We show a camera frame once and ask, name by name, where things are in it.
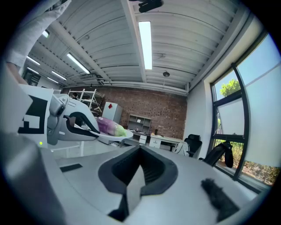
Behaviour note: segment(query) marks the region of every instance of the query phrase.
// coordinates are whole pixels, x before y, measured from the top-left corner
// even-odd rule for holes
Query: window
[[[256,42],[214,83],[213,130],[209,151],[231,142],[234,165],[224,156],[216,167],[259,193],[281,171],[281,56],[270,35]]]

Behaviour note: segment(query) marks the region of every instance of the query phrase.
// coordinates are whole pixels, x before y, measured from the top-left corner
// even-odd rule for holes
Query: sky
[[[238,66],[238,70],[242,76],[244,85],[247,85],[280,62],[281,56],[274,41],[268,34],[262,43]],[[215,84],[217,100],[223,98],[220,94],[222,84],[227,84],[232,79],[237,80],[234,71]]]

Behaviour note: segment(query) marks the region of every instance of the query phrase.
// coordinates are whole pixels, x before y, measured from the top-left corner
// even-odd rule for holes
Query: tree
[[[224,97],[240,90],[240,85],[238,80],[232,79],[228,84],[223,84],[220,89],[220,94]]]

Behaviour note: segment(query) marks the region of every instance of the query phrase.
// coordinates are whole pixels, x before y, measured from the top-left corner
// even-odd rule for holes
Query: white desk
[[[150,135],[149,147],[160,148],[161,142],[168,142],[176,147],[183,140],[177,138],[168,138],[168,137],[158,137],[156,135]]]

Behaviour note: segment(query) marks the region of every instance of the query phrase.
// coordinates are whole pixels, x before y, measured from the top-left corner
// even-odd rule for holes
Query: metal shelving rack
[[[69,93],[74,93],[76,92],[78,94],[77,99],[80,102],[89,102],[89,109],[91,110],[92,113],[96,114],[98,116],[99,113],[102,113],[101,110],[101,103],[102,103],[102,99],[104,98],[104,94],[98,93],[97,90],[95,89],[94,91],[85,91],[85,89],[83,89],[83,91],[72,91],[69,90]],[[83,99],[83,96],[89,96],[89,99]]]

